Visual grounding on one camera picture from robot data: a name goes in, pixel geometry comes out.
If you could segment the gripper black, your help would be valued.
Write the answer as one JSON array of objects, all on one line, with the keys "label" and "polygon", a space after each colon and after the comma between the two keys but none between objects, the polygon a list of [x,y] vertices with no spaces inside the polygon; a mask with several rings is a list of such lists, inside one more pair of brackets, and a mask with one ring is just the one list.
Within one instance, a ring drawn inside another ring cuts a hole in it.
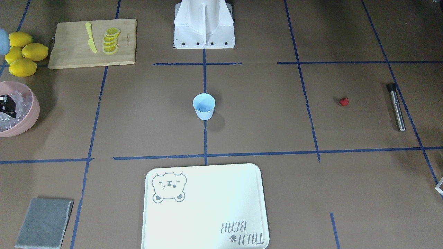
[{"label": "gripper black", "polygon": [[1,112],[4,112],[6,115],[9,115],[11,118],[17,117],[16,103],[14,102],[14,100],[10,95],[0,96],[0,107],[1,107]]}]

